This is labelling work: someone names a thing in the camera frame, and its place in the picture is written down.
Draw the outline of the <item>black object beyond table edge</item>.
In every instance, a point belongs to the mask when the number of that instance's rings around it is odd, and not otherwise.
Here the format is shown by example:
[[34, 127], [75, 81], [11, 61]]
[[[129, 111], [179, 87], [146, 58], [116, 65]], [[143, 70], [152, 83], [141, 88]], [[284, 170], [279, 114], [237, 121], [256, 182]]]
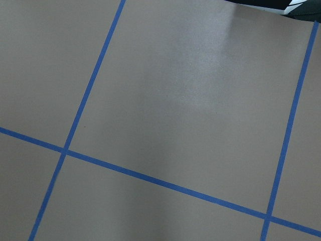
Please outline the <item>black object beyond table edge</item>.
[[308, 0], [231, 0], [231, 3], [288, 17], [320, 16], [320, 1]]

